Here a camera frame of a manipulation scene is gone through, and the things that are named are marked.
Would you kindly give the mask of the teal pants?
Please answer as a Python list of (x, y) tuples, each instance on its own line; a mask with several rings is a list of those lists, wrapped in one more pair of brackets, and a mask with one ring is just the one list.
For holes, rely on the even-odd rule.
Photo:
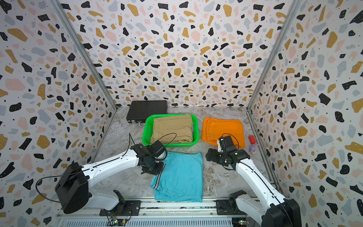
[(201, 153), (168, 153), (162, 172), (153, 177), (151, 189), (157, 201), (202, 202), (203, 158)]

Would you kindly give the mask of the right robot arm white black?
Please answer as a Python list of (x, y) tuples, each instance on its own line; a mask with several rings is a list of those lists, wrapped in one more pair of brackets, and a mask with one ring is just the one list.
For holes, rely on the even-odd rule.
[(272, 186), (250, 155), (234, 143), (235, 139), (233, 135), (224, 133), (217, 141), (218, 148), (208, 150), (206, 160), (226, 170), (236, 171), (259, 200), (255, 201), (243, 190), (237, 191), (230, 194), (228, 200), (216, 202), (218, 214), (245, 214), (261, 227), (302, 226), (299, 204), (294, 199), (287, 199)]

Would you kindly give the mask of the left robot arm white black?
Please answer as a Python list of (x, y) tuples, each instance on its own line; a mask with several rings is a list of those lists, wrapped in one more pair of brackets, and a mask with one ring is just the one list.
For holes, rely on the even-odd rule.
[(121, 154), (92, 164), (69, 165), (55, 187), (63, 213), (72, 214), (83, 208), (99, 208), (101, 216), (123, 214), (126, 201), (118, 190), (103, 192), (94, 189), (94, 186), (136, 166), (141, 167), (143, 174), (157, 176), (164, 169), (161, 155), (167, 155), (166, 147), (156, 141), (147, 146), (133, 145)]

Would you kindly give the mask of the orange pants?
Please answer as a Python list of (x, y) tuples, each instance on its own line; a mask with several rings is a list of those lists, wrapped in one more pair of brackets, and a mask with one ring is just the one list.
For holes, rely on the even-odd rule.
[(231, 136), (234, 145), (245, 147), (244, 126), (239, 120), (224, 120), (206, 117), (203, 121), (201, 139), (210, 144), (217, 145), (217, 140), (222, 136)]

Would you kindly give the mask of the beige pants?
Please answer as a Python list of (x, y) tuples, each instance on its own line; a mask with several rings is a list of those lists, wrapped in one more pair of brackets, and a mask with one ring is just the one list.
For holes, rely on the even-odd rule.
[(193, 120), (190, 114), (158, 117), (154, 119), (150, 142), (192, 143)]

